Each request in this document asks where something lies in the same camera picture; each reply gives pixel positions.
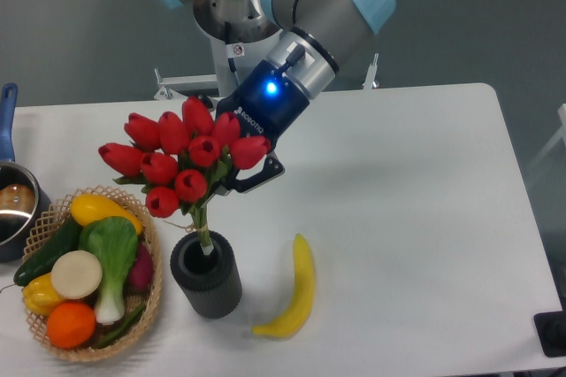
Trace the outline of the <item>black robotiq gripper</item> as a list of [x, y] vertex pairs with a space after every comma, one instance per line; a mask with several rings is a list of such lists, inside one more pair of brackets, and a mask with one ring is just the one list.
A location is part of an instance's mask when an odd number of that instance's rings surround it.
[[[241, 136], [263, 136], [274, 151], [279, 138], [310, 105], [310, 100], [285, 75], [266, 60], [262, 60], [240, 86], [216, 106], [216, 119], [233, 112], [240, 121]], [[240, 179], [240, 170], [233, 169], [215, 188], [215, 194], [227, 196], [235, 191], [248, 193], [278, 178], [285, 167], [275, 153], [268, 153], [262, 168]]]

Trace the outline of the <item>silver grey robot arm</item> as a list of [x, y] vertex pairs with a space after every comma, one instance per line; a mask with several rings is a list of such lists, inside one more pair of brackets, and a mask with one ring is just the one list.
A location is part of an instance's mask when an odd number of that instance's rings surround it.
[[244, 135], [276, 142], [394, 12], [395, 0], [163, 0], [190, 4], [220, 100]]

